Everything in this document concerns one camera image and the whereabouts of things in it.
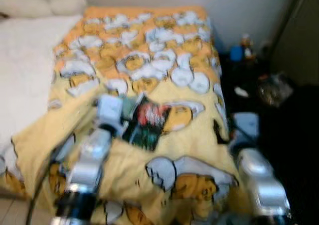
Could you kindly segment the white quilted mattress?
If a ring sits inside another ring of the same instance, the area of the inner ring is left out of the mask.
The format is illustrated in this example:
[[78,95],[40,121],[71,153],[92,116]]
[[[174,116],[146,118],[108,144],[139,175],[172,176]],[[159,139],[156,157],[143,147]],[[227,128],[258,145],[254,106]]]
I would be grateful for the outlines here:
[[54,71],[53,48],[80,18],[0,21],[0,142],[9,141],[46,112]]

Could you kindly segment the small toy figurine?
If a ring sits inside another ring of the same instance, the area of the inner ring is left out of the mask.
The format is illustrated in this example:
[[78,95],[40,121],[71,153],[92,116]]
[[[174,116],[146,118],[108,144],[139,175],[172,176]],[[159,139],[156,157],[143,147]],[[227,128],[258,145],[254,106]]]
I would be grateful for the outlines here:
[[243,57],[246,60],[254,60],[256,57],[256,54],[253,50],[253,41],[251,40],[249,34],[245,33],[243,34],[241,38],[241,47],[242,47],[242,53]]

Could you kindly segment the small blue cup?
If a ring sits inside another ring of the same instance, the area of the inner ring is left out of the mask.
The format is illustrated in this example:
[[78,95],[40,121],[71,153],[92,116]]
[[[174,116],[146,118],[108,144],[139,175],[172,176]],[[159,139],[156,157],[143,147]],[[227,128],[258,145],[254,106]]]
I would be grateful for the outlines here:
[[229,54],[230,61],[241,62],[244,60],[244,47],[241,45],[235,45],[231,48]]

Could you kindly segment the clear jar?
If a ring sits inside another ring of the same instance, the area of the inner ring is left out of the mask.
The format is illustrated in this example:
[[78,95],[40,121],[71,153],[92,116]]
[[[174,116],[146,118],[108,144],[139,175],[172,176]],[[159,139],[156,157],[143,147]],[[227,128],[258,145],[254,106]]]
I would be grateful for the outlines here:
[[257,95],[271,107],[279,107],[293,92],[289,78],[283,73],[269,74],[258,81]]

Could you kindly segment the small white item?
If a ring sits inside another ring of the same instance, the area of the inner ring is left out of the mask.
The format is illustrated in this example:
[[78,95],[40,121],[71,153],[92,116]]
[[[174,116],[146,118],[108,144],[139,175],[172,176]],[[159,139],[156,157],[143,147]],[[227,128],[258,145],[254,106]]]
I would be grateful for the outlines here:
[[248,91],[244,90],[243,88],[235,87],[233,89],[235,94],[239,96],[240,98],[249,98],[249,93]]

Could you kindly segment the black low table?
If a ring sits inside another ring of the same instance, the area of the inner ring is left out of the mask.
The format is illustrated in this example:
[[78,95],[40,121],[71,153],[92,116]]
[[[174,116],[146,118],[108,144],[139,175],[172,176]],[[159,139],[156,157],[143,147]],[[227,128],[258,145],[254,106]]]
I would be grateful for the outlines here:
[[[268,73],[268,61],[233,62],[230,61],[229,54],[220,54],[221,88],[225,98],[226,111],[229,114],[258,112],[263,105],[257,96],[257,86],[260,78]],[[249,98],[237,96],[233,91],[235,87],[248,91]]]

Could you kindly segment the cream braided bolster pillow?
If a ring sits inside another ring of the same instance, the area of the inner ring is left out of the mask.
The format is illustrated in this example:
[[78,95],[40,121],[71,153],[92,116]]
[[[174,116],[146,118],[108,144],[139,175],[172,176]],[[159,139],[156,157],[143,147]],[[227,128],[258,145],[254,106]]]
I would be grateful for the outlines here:
[[87,6],[87,0],[0,0],[0,18],[77,15]]

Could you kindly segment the orange duck print blanket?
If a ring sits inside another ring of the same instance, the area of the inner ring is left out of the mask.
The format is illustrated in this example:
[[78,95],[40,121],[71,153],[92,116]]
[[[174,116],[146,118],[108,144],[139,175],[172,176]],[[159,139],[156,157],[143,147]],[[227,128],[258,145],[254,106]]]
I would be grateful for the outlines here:
[[217,142],[228,132],[221,66],[206,11],[87,8],[53,48],[48,107],[0,142],[0,191],[54,211],[80,142],[93,132],[94,98],[147,97],[171,106],[155,151],[122,137],[103,163],[96,225],[214,225],[230,198],[241,199],[237,170]]

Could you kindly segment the paperback book dark red cover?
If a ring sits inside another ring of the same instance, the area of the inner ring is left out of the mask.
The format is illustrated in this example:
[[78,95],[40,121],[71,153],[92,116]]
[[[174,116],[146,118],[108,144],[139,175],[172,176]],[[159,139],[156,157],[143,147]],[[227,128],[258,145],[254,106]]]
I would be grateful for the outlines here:
[[122,134],[123,141],[137,148],[155,151],[158,141],[164,134],[164,125],[168,120],[171,106],[158,104],[150,100],[145,93],[136,98],[125,99],[122,118],[126,129]]

